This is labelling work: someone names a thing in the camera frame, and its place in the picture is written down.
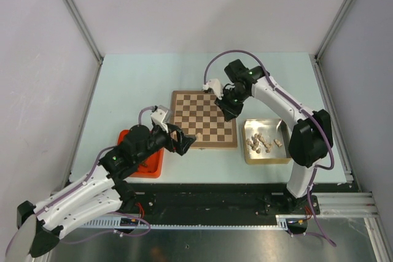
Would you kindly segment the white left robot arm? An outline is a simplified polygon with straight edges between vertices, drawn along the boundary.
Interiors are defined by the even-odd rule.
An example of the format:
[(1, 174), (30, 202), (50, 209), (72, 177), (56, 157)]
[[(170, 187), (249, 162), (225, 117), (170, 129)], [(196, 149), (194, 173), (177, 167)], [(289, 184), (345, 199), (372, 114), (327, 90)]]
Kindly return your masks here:
[(17, 232), (9, 242), (6, 261), (40, 257), (71, 231), (90, 220), (113, 212), (130, 212), (136, 205), (126, 178), (154, 153), (184, 155), (196, 141), (178, 126), (133, 126), (116, 146), (99, 152), (90, 172), (61, 191), (35, 204), (17, 207)]

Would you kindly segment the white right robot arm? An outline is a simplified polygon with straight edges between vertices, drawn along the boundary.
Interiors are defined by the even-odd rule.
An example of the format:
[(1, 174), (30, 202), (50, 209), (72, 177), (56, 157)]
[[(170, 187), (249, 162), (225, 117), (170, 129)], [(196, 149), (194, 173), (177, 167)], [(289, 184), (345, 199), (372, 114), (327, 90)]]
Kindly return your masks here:
[(272, 197), (268, 203), (291, 214), (299, 213), (309, 198), (317, 170), (323, 168), (320, 160), (330, 157), (327, 170), (335, 165), (330, 114), (324, 109), (314, 111), (298, 102), (262, 64), (249, 69), (241, 60), (235, 60), (224, 71), (232, 83), (231, 88), (223, 86), (218, 79), (204, 79), (203, 89), (215, 94), (215, 104), (225, 121), (237, 118), (245, 100), (254, 98), (279, 115), (291, 130), (288, 151), (294, 162), (292, 172), (282, 195)]

